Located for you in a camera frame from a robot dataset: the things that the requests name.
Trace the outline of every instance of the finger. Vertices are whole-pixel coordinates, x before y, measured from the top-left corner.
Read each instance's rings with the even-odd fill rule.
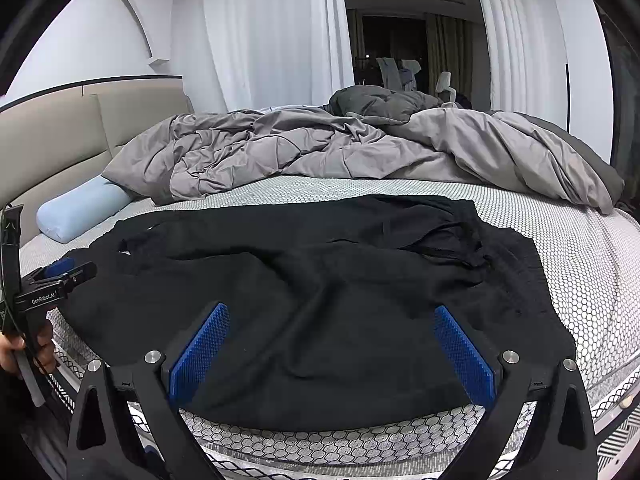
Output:
[[[47,373],[51,373],[56,367],[54,350],[55,346],[53,343],[49,342],[38,352],[38,361],[40,361],[40,364],[42,364],[42,367],[47,371]]]
[[[0,351],[2,350],[22,350],[24,340],[19,335],[5,336],[0,334]]]
[[[44,346],[51,341],[52,337],[53,337],[53,326],[51,325],[51,322],[47,319],[47,322],[40,329],[40,332],[38,332],[38,344],[40,346]]]
[[[15,362],[14,353],[11,350],[0,350],[0,367],[10,374],[18,373],[18,363]]]

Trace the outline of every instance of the beige headboard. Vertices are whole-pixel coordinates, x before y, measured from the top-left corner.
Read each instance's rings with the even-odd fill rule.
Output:
[[[84,81],[0,108],[0,206],[24,204],[20,244],[38,234],[43,203],[100,174],[137,134],[188,112],[179,76]]]

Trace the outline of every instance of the white curtain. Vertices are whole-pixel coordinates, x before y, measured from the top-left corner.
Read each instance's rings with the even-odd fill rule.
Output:
[[[353,85],[344,0],[204,0],[229,110],[321,105]]]
[[[566,124],[566,51],[554,0],[480,0],[491,107]]]

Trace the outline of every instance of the hexagon pattern fabric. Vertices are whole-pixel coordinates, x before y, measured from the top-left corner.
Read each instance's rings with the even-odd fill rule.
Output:
[[[554,307],[576,339],[577,363],[587,388],[597,386],[635,357],[640,348],[640,226],[618,210],[605,217],[587,207],[471,184],[279,176],[196,202],[157,208],[151,200],[143,200],[129,204],[68,244],[39,235],[22,248],[22,272],[48,264],[70,249],[86,247],[119,219],[153,210],[317,202],[369,193],[438,194],[473,200],[485,222],[533,238]],[[50,318],[57,341],[80,365],[95,356],[59,313],[50,313]],[[524,437],[533,407],[524,406],[507,450]],[[229,427],[187,412],[182,416],[201,444],[211,449],[242,454],[250,461],[320,467],[398,462],[455,450],[482,413],[479,406],[465,406],[378,428],[295,434]]]

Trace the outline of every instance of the sheer curtain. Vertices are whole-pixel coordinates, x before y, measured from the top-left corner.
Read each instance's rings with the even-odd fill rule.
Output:
[[[441,72],[451,72],[451,87],[471,98],[473,39],[471,23],[439,14],[426,14],[429,92],[435,95]]]
[[[480,0],[493,110],[566,127],[566,49],[555,0]]]
[[[365,57],[362,11],[359,9],[348,9],[347,23],[349,25],[349,37],[351,39],[351,57],[353,58],[353,66],[357,67],[358,62],[363,60]]]
[[[204,0],[229,110],[321,105],[353,85],[344,0]]]

